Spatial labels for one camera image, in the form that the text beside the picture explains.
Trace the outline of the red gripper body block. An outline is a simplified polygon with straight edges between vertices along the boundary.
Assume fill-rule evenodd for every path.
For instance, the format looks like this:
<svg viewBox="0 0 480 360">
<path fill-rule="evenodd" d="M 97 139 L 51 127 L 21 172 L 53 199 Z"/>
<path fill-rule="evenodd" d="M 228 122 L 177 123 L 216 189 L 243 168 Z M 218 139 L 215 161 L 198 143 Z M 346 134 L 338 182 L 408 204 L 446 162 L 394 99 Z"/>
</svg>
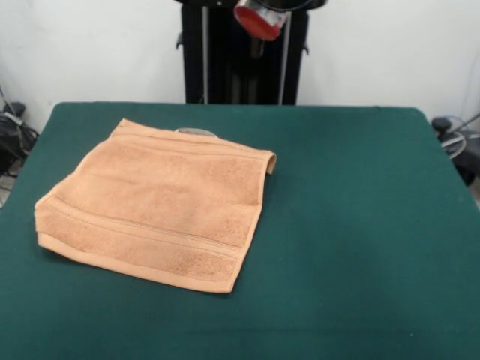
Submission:
<svg viewBox="0 0 480 360">
<path fill-rule="evenodd" d="M 276 40 L 288 18 L 287 12 L 272 10 L 254 0 L 238 1 L 233 13 L 250 36 L 263 41 Z"/>
</svg>

